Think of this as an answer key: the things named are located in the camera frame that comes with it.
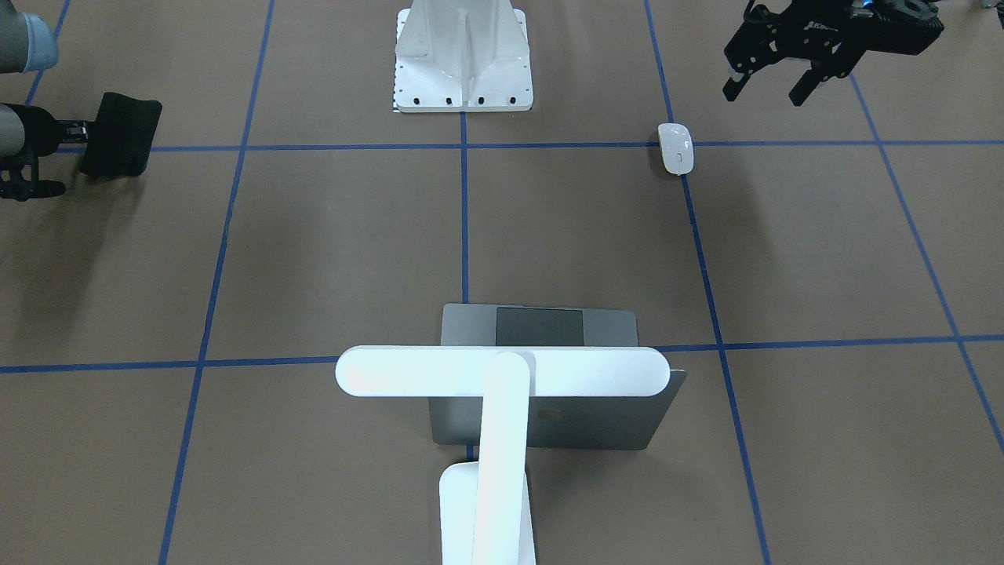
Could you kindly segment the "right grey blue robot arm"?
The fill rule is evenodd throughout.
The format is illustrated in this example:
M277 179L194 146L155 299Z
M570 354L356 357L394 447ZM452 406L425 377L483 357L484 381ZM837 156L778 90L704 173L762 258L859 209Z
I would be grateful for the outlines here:
M25 86L60 61L57 34L42 16L3 1L1 10L2 79ZM10 100L2 93L2 197L17 202L64 195L64 182L47 180L40 162L65 144L87 144L96 134L91 119L58 119L39 106Z

